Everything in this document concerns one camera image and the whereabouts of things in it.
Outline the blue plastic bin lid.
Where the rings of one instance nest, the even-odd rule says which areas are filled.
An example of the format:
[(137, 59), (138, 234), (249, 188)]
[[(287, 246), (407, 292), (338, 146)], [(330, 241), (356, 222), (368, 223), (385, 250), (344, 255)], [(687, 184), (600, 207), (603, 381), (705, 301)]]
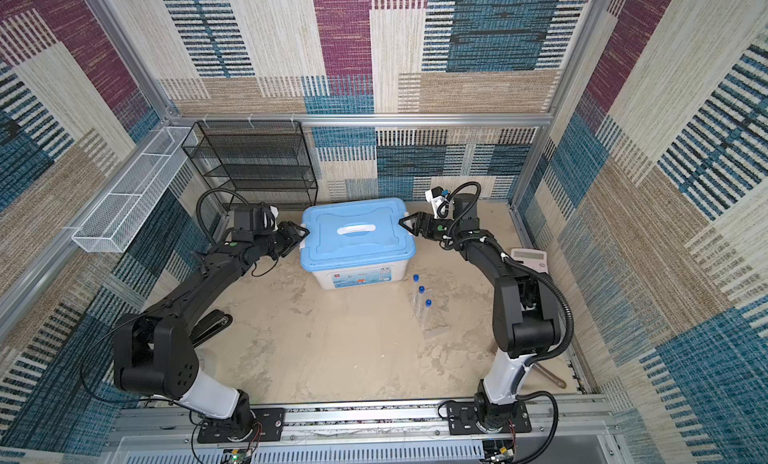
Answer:
[(312, 206), (302, 215), (309, 230), (300, 262), (310, 272), (410, 260), (414, 237), (399, 224), (408, 216), (399, 198)]

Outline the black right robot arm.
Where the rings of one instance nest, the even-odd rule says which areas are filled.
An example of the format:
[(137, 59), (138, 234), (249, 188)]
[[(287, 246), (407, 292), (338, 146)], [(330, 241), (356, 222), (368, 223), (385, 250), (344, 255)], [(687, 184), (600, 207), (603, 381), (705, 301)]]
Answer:
[(427, 194), (433, 210), (408, 214), (398, 221), (414, 236), (456, 251), (493, 286), (492, 332), (497, 352), (491, 370), (474, 395), (477, 428), (503, 431), (522, 414), (525, 401), (542, 391), (525, 394), (523, 383), (536, 363), (562, 354), (574, 336), (574, 317), (564, 294), (546, 271), (516, 260), (495, 236), (483, 229), (476, 212), (481, 194), (477, 181), (452, 191), (432, 188)]

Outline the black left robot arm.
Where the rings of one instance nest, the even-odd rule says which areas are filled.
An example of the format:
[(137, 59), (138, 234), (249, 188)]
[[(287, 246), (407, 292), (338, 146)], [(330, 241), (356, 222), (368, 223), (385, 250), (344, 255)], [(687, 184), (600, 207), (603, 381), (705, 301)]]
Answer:
[(210, 419), (250, 418), (246, 393), (221, 384), (199, 366), (195, 342), (205, 311), (261, 258), (274, 262), (298, 248), (310, 232), (280, 221), (276, 207), (242, 200), (221, 239), (208, 234), (199, 268), (163, 299), (140, 313), (126, 313), (103, 335), (113, 353), (113, 383), (130, 403), (173, 402)]

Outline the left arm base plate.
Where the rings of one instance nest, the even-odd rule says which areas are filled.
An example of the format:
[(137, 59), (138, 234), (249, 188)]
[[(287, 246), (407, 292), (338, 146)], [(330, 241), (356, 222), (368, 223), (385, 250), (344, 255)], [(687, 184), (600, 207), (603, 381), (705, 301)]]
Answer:
[(277, 442), (285, 421), (285, 408), (252, 408), (229, 419), (206, 417), (195, 438), (197, 444)]

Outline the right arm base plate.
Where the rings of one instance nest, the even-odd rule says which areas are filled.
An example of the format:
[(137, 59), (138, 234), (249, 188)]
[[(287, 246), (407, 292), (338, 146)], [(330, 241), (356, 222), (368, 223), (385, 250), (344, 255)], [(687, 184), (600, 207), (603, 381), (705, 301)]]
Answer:
[(524, 403), (508, 405), (445, 400), (438, 416), (448, 423), (451, 435), (529, 433), (532, 425)]

